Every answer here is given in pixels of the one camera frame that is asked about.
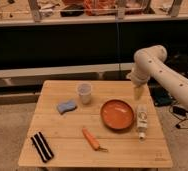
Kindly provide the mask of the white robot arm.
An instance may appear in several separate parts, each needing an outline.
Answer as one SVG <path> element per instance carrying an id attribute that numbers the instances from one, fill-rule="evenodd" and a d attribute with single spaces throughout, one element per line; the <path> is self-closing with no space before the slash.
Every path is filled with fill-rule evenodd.
<path id="1" fill-rule="evenodd" d="M 129 79 L 136 87 L 140 87 L 153 77 L 188 110 L 188 79 L 166 66 L 166 58 L 167 50 L 162 45 L 137 50 Z"/>

